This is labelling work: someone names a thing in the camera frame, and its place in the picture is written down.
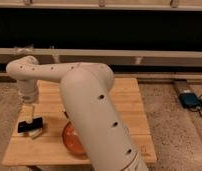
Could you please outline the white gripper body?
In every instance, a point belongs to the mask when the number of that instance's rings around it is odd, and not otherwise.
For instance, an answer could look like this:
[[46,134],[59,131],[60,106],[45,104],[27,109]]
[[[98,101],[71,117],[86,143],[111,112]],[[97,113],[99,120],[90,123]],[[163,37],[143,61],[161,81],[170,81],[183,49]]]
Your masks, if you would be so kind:
[[36,80],[18,82],[19,95],[23,102],[34,103],[38,98],[38,85]]

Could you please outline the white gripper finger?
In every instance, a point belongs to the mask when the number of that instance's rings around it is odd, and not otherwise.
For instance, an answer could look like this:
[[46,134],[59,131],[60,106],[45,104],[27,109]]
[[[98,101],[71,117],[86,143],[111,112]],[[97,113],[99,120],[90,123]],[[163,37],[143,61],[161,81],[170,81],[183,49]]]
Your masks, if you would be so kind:
[[33,122],[35,113],[35,104],[29,103],[26,104],[26,107],[27,107],[27,122]]

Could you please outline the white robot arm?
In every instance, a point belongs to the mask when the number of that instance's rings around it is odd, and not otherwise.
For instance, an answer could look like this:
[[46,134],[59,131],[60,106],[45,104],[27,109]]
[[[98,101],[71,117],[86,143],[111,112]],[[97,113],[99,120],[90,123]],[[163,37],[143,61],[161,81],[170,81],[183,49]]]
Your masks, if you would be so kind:
[[11,61],[6,72],[26,103],[38,97],[39,80],[59,84],[63,106],[95,171],[149,171],[109,92],[114,73],[104,63],[43,64],[33,56]]

